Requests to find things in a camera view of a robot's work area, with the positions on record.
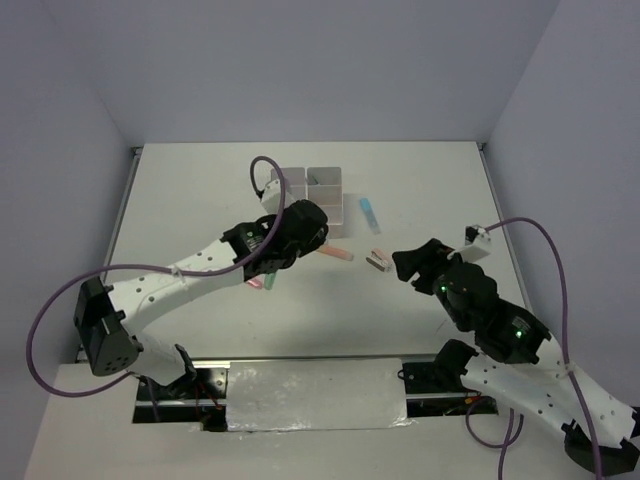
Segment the orange pink highlighter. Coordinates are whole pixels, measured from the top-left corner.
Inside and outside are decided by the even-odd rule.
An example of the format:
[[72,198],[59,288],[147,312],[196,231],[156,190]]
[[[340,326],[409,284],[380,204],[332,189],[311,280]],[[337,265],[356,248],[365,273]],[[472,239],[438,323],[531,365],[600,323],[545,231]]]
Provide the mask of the orange pink highlighter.
[[318,248],[318,252],[344,261],[354,260],[351,252],[330,245],[322,245]]

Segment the pink stapler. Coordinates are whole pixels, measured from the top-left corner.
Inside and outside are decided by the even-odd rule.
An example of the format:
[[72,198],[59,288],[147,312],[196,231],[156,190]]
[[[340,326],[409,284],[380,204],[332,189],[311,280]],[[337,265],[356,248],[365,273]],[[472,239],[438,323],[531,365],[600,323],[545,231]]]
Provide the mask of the pink stapler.
[[382,250],[374,248],[366,257],[366,261],[381,272],[390,272],[393,267],[392,260]]

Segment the green highlighter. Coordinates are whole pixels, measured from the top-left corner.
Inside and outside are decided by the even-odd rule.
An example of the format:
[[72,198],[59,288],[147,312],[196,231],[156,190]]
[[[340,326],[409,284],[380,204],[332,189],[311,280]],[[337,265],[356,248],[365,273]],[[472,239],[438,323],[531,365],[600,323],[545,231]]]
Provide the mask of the green highlighter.
[[264,277],[263,286],[265,290],[272,290],[275,284],[276,273],[266,274]]

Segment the blue highlighter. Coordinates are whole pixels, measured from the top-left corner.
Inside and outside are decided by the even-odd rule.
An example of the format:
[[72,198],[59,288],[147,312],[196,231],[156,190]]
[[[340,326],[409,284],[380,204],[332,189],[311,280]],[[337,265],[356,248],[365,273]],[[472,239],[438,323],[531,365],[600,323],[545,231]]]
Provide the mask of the blue highlighter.
[[381,233],[381,229],[379,223],[377,221],[376,215],[372,208],[372,205],[368,198],[362,197],[359,199],[360,209],[365,216],[367,224],[374,235],[378,235]]

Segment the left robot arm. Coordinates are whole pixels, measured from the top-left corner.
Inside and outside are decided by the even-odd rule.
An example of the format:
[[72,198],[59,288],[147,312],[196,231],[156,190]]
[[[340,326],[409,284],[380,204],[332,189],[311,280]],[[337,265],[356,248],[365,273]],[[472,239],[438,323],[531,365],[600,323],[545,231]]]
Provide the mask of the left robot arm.
[[197,372],[186,349],[154,338],[148,326],[199,297],[290,268],[326,240],[328,218],[309,200],[224,232],[178,262],[167,274],[147,273],[106,285],[99,277],[80,286],[75,325],[96,377],[119,372],[150,379],[175,399],[195,389]]

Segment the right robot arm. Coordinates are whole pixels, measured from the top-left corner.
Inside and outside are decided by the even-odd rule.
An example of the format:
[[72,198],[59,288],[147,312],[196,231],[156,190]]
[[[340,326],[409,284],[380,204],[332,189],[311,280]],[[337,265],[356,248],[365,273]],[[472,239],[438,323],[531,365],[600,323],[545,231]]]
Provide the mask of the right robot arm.
[[473,342],[448,340],[430,375],[446,391],[476,390],[545,426],[580,467],[605,476],[635,470],[639,410],[565,362],[560,342],[528,310],[502,299],[479,266],[487,234],[459,248],[431,239],[392,259],[400,280],[438,299]]

